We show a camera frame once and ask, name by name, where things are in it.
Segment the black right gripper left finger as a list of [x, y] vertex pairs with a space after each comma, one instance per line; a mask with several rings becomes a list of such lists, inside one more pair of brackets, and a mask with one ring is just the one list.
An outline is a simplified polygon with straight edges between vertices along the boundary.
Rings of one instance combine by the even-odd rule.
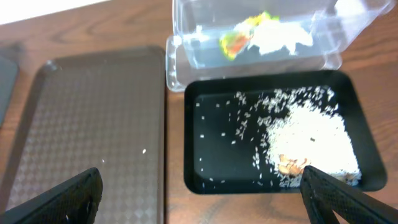
[[1, 214], [2, 224], [93, 224], [103, 193], [103, 181], [95, 167]]

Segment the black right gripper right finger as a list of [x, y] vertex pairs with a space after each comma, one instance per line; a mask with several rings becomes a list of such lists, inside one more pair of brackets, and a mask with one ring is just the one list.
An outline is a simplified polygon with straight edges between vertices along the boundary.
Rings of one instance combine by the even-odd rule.
[[397, 209], [313, 167], [306, 166], [300, 193], [311, 223], [397, 223]]

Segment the rice food scraps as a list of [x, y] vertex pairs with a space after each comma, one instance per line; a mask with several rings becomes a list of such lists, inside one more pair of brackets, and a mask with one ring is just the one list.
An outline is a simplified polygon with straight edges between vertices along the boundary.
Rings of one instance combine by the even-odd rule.
[[280, 188], [298, 187], [306, 166], [358, 185], [362, 173], [335, 99], [327, 86], [276, 89], [255, 94], [253, 101], [237, 91], [226, 101], [238, 106], [233, 142], [242, 142], [250, 127], [259, 131], [253, 161], [257, 168], [260, 162], [270, 165]]

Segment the white paper napkin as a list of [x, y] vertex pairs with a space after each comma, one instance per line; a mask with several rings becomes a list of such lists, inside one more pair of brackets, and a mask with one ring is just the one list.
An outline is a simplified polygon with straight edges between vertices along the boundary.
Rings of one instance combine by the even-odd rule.
[[274, 53], [286, 48], [290, 55], [297, 55], [296, 45], [313, 46], [313, 37], [299, 23], [265, 21], [260, 23], [252, 33], [247, 49], [257, 47], [259, 54]]

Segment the green snack wrapper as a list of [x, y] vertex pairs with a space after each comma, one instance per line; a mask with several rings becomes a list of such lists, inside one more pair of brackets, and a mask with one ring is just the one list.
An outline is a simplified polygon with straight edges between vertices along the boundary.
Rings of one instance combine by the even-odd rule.
[[272, 16], [264, 11], [257, 16], [251, 16], [235, 25], [233, 30], [223, 34], [218, 45], [226, 59], [233, 61], [250, 43], [254, 29], [264, 21], [279, 21], [279, 16]]

